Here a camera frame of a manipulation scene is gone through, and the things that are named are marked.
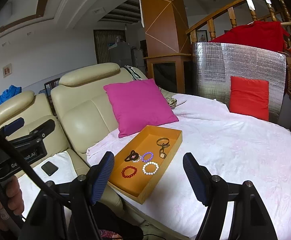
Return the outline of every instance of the sofa headrest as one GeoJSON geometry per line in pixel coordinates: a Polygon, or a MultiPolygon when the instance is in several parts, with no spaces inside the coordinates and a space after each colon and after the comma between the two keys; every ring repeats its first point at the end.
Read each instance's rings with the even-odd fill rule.
{"type": "Polygon", "coordinates": [[[8,120],[14,114],[25,109],[34,99],[33,91],[25,91],[0,105],[0,124],[8,120]]]}
{"type": "Polygon", "coordinates": [[[79,86],[84,83],[112,76],[120,71],[116,63],[102,63],[71,71],[61,77],[59,84],[67,87],[79,86]]]}

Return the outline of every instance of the cream leather sofa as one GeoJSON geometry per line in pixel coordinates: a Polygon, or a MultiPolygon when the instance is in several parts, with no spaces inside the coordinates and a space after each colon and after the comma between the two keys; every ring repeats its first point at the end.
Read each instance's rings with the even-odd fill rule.
{"type": "MultiPolygon", "coordinates": [[[[134,70],[140,77],[146,79],[139,69],[134,70]]],[[[87,159],[86,152],[89,147],[118,128],[118,122],[103,86],[132,80],[126,69],[120,68],[115,63],[104,63],[69,72],[61,77],[59,86],[52,89],[51,97],[60,123],[74,151],[83,160],[87,159]]],[[[165,97],[174,95],[165,90],[161,92],[165,97]]],[[[167,239],[175,239],[173,236],[188,239],[143,214],[129,203],[124,204],[130,216],[139,223],[146,220],[169,234],[167,239]]]]}
{"type": "MultiPolygon", "coordinates": [[[[54,154],[67,151],[72,159],[77,175],[86,174],[89,171],[89,167],[85,162],[82,161],[82,159],[72,149],[70,149],[69,142],[59,121],[52,115],[45,94],[38,94],[35,96],[33,91],[25,91],[0,105],[0,127],[11,123],[19,117],[24,119],[24,126],[7,137],[8,140],[28,135],[30,131],[34,130],[49,119],[55,121],[55,130],[43,139],[43,143],[47,150],[47,156],[32,164],[32,167],[35,167],[44,159],[54,154]]],[[[24,172],[20,171],[16,176],[20,177],[23,174],[24,172]]],[[[111,208],[118,216],[124,214],[123,204],[120,197],[109,186],[106,187],[101,202],[111,208]]]]}

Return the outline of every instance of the black cable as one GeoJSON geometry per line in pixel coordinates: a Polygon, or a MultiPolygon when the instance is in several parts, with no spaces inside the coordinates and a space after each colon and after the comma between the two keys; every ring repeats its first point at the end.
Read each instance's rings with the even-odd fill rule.
{"type": "Polygon", "coordinates": [[[48,196],[52,199],[58,201],[61,205],[71,209],[70,203],[60,196],[58,193],[50,189],[43,180],[35,173],[28,162],[23,158],[23,156],[10,144],[5,138],[0,135],[0,149],[3,150],[10,158],[14,159],[18,165],[23,169],[23,171],[29,176],[29,178],[48,196]]]}
{"type": "MultiPolygon", "coordinates": [[[[154,234],[146,234],[146,235],[143,235],[143,237],[145,237],[145,236],[157,236],[157,237],[160,237],[160,238],[166,240],[164,237],[158,236],[158,235],[154,235],[154,234]]],[[[125,237],[124,239],[130,239],[130,238],[135,238],[135,236],[133,236],[133,237],[125,237]]],[[[120,240],[120,239],[123,239],[123,238],[109,238],[109,239],[112,239],[112,240],[115,240],[115,239],[116,240],[120,240]]]]}

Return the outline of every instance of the smartphone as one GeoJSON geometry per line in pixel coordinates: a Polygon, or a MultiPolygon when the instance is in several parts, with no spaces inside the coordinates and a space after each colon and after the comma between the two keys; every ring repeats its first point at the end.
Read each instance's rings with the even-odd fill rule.
{"type": "Polygon", "coordinates": [[[41,169],[44,170],[44,172],[51,176],[53,173],[55,173],[59,168],[55,166],[52,162],[47,162],[44,165],[41,166],[41,169]]]}

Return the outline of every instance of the bed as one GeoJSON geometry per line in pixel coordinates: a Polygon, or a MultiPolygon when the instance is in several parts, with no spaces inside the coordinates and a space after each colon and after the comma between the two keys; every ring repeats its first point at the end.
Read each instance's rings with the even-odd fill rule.
{"type": "MultiPolygon", "coordinates": [[[[162,125],[183,131],[183,142],[156,188],[140,205],[120,194],[139,211],[170,229],[195,239],[206,212],[197,201],[183,170],[182,158],[191,152],[200,165],[225,181],[251,180],[272,219],[279,240],[291,240],[291,132],[274,123],[233,114],[226,105],[207,98],[176,94],[179,122],[162,125]]],[[[90,165],[106,151],[116,155],[132,138],[118,138],[118,129],[87,150],[90,165]]],[[[228,239],[233,202],[221,239],[228,239]]]]}

